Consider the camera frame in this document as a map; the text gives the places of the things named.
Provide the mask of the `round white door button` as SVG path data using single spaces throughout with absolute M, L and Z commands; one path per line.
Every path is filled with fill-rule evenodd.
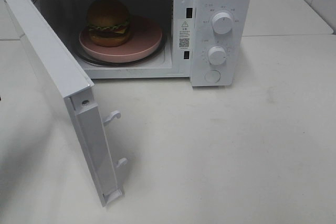
M 221 73 L 216 70 L 209 71 L 205 74 L 205 81 L 209 83 L 217 83 L 220 80 Z

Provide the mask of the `pink plate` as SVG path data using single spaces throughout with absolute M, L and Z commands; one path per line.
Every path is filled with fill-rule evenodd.
M 93 59 L 109 63 L 128 63 L 143 59 L 154 53 L 163 38 L 160 25 L 141 16 L 133 16 L 131 36 L 127 42 L 117 47 L 103 47 L 94 44 L 89 38 L 88 29 L 79 34 L 82 49 Z

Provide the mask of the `white microwave door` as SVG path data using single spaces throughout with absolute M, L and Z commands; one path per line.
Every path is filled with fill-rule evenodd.
M 31 0 L 4 0 L 20 41 L 56 117 L 69 124 L 76 136 L 102 206 L 123 194 L 117 170 L 126 158 L 114 162 L 105 133 L 121 113 L 103 118 L 93 95 L 93 82 L 55 34 Z

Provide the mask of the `burger with lettuce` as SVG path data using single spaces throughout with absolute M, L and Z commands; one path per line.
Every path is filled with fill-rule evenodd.
M 90 40 L 102 47 L 117 47 L 127 42 L 131 14 L 119 0 L 95 0 L 87 11 Z

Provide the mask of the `lower white timer knob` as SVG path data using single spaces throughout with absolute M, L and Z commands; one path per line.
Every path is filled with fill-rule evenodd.
M 227 53 L 221 46 L 214 46 L 208 50 L 208 60 L 211 65 L 222 65 L 227 59 Z

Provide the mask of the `white microwave oven body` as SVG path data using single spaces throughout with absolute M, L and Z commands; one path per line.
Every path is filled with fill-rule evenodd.
M 156 21 L 166 38 L 164 53 L 131 66 L 91 65 L 79 58 L 73 43 L 87 26 L 87 11 L 95 0 L 31 0 L 80 67 L 94 79 L 189 78 L 192 86 L 227 86 L 232 83 L 240 40 L 250 0 L 119 0 L 133 16 Z M 219 35 L 211 19 L 222 10 L 233 16 L 233 28 Z M 221 46 L 227 53 L 219 66 L 209 63 L 208 50 Z M 205 81 L 216 70 L 217 83 Z

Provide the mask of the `upper white power knob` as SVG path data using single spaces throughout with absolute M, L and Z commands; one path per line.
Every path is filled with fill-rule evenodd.
M 230 32 L 233 28 L 233 16 L 228 11 L 217 12 L 211 19 L 213 31 L 219 35 Z

